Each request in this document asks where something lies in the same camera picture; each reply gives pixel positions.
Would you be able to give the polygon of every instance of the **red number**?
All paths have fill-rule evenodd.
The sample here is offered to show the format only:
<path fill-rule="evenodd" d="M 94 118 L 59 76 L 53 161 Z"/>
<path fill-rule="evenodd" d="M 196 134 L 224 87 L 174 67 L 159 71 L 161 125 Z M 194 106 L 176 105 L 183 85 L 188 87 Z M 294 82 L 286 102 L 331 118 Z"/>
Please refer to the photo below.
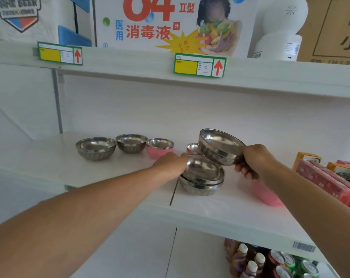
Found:
<path fill-rule="evenodd" d="M 170 13 L 175 12 L 175 5 L 171 4 L 171 0 L 163 0 L 163 5 L 158 5 L 159 0 L 153 0 L 152 2 L 150 0 L 141 0 L 143 5 L 142 10 L 139 14 L 135 14 L 132 11 L 132 1 L 123 1 L 123 12 L 131 21 L 145 20 L 151 11 L 154 13 L 163 13 L 163 21 L 170 21 Z"/>

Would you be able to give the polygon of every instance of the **red arrow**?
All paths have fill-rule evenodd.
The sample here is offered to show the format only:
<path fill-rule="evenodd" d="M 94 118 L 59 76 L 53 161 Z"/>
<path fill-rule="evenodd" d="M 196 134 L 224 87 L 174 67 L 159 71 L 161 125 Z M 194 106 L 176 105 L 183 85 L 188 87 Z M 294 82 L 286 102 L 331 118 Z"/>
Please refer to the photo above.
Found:
<path fill-rule="evenodd" d="M 75 52 L 75 57 L 77 58 L 77 63 L 80 63 L 81 54 L 80 54 L 79 50 L 76 50 L 76 52 Z"/>
<path fill-rule="evenodd" d="M 216 68 L 216 76 L 219 76 L 219 70 L 222 69 L 222 64 L 220 60 L 214 65 L 214 69 L 215 68 Z"/>

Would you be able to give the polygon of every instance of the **beer logo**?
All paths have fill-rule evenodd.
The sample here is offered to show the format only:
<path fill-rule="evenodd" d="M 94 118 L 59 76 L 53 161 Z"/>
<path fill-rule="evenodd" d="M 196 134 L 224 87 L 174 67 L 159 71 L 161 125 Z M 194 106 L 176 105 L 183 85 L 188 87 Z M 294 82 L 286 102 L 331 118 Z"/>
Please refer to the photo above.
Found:
<path fill-rule="evenodd" d="M 39 21 L 41 0 L 0 0 L 0 17 L 19 32 Z"/>

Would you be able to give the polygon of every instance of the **metal bowl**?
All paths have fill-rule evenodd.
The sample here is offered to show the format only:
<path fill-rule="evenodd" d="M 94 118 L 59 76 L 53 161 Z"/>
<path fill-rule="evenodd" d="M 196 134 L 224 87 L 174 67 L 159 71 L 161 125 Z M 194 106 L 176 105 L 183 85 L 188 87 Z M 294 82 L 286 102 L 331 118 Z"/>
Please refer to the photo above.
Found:
<path fill-rule="evenodd" d="M 146 136 L 133 133 L 120 135 L 116 137 L 118 148 L 127 154 L 137 154 L 145 148 Z"/>
<path fill-rule="evenodd" d="M 107 137 L 92 137 L 76 143 L 77 152 L 87 160 L 101 161 L 115 152 L 116 141 Z"/>
<path fill-rule="evenodd" d="M 187 168 L 183 176 L 193 183 L 216 185 L 224 181 L 225 171 L 205 156 L 188 155 Z"/>
<path fill-rule="evenodd" d="M 200 151 L 200 147 L 199 147 L 198 143 L 190 143 L 187 145 L 187 153 L 191 154 L 190 152 L 195 154 L 195 155 L 203 156 L 203 153 Z"/>
<path fill-rule="evenodd" d="M 170 149 L 174 147 L 174 142 L 169 139 L 149 139 L 146 145 L 155 149 Z"/>
<path fill-rule="evenodd" d="M 202 184 L 193 183 L 187 180 L 187 178 L 185 178 L 183 175 L 179 176 L 179 183 L 189 194 L 196 195 L 196 196 L 212 195 L 222 185 L 222 183 L 219 183 L 217 185 L 202 185 Z"/>
<path fill-rule="evenodd" d="M 244 160 L 240 148 L 245 144 L 236 137 L 214 129 L 203 129 L 198 137 L 200 151 L 216 164 L 231 166 Z"/>

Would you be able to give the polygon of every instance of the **bowl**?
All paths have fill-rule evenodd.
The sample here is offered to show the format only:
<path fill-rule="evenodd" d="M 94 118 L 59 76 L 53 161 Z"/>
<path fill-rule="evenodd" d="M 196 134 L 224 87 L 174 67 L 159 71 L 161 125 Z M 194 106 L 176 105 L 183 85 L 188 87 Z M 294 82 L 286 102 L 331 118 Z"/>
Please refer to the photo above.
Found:
<path fill-rule="evenodd" d="M 92 137 L 76 142 L 77 152 L 87 160 L 101 161 L 113 154 L 116 141 L 107 137 Z"/>
<path fill-rule="evenodd" d="M 118 148 L 127 154 L 137 154 L 144 150 L 146 136 L 136 134 L 125 134 L 116 137 Z"/>
<path fill-rule="evenodd" d="M 180 185 L 191 195 L 195 196 L 210 196 L 218 190 L 222 183 L 216 185 L 202 185 L 189 181 L 183 175 L 179 176 Z"/>
<path fill-rule="evenodd" d="M 205 156 L 188 155 L 187 168 L 183 176 L 193 183 L 216 185 L 224 181 L 225 171 Z"/>
<path fill-rule="evenodd" d="M 259 181 L 256 181 L 256 180 L 252 181 L 252 190 L 254 191 L 256 196 L 259 197 L 260 200 L 266 205 L 269 205 L 272 207 L 284 206 L 284 204 L 278 198 L 278 196 L 276 196 L 269 188 L 262 185 Z"/>
<path fill-rule="evenodd" d="M 201 155 L 203 156 L 203 153 L 200 151 L 200 147 L 198 143 L 190 143 L 187 145 L 187 154 L 188 155 Z"/>
<path fill-rule="evenodd" d="M 148 155 L 154 160 L 174 150 L 174 142 L 169 139 L 149 139 L 145 144 Z"/>
<path fill-rule="evenodd" d="M 198 137 L 200 151 L 216 164 L 231 166 L 244 160 L 240 147 L 245 144 L 236 137 L 214 129 L 203 129 Z"/>

